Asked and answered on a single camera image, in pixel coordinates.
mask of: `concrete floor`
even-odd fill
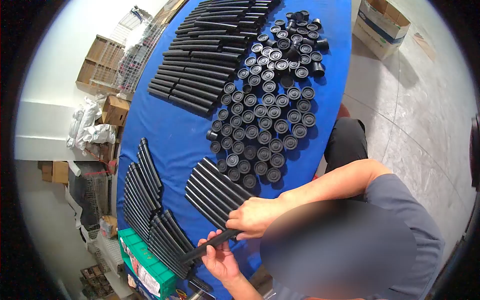
[[[382,161],[437,222],[445,262],[475,200],[468,145],[474,86],[454,38],[425,0],[390,1],[411,22],[400,50],[379,61],[355,36],[342,102],[366,126],[370,158]],[[413,40],[420,33],[432,61]],[[322,160],[317,175],[324,171]]]

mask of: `white wall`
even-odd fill
[[[89,96],[75,81],[96,35],[109,37],[134,5],[155,15],[167,0],[70,0],[41,42],[18,110],[15,158],[90,160],[65,147],[70,117]]]

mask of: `open cardboard box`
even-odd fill
[[[379,59],[393,54],[403,42],[410,21],[386,0],[362,0],[353,28]]]

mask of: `blue table cover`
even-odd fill
[[[175,30],[184,18],[198,5],[200,0],[190,0],[178,12],[170,25],[160,37],[158,45],[145,66],[132,99],[132,106],[125,125],[118,168],[117,216],[119,229],[128,228],[123,217],[123,188],[128,165],[137,162],[137,146],[142,137],[148,139],[155,167],[165,186],[163,205],[171,209],[178,224],[183,228],[188,238],[196,246],[201,238],[206,238],[211,230],[216,228],[208,222],[184,197],[185,185],[192,168],[203,157],[208,156],[217,161],[216,155],[209,150],[210,142],[205,133],[210,128],[212,118],[202,118],[183,110],[169,102],[150,95],[146,89],[150,79],[156,74],[158,65],[163,60],[162,52],[175,37]],[[295,83],[299,88],[306,85],[315,90],[312,101],[312,112],[316,115],[316,125],[308,129],[305,138],[299,140],[298,147],[287,151],[286,164],[281,168],[282,179],[271,184],[261,178],[254,193],[263,198],[275,198],[281,192],[297,188],[312,180],[325,150],[328,137],[334,125],[338,108],[342,100],[351,50],[350,16],[351,2],[349,0],[285,0],[270,14],[261,33],[273,38],[269,28],[274,20],[286,21],[287,12],[308,10],[310,21],[319,18],[322,21],[321,37],[326,37],[330,44],[328,53],[324,53],[322,64],[325,76],[309,77],[306,82]],[[241,81],[235,85],[241,90]],[[278,93],[283,93],[280,86]],[[240,270],[249,278],[260,266],[258,253],[259,240],[230,242]],[[201,265],[197,268],[197,276],[209,283],[218,299],[230,299],[230,294]],[[179,281],[179,288],[186,288],[186,281]]]

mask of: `person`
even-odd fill
[[[284,212],[302,204],[330,199],[352,199],[377,205],[393,212],[412,231],[417,242],[416,261],[400,283],[370,299],[423,299],[441,268],[444,240],[425,208],[406,185],[382,163],[368,159],[365,127],[360,120],[338,118],[325,152],[325,174],[305,185],[281,193],[275,199],[252,197],[230,212],[227,228],[243,232],[238,240],[260,238],[267,227]],[[210,232],[201,245],[219,234]],[[228,243],[207,247],[203,263],[220,280],[235,300],[256,300],[262,296],[238,270]]]

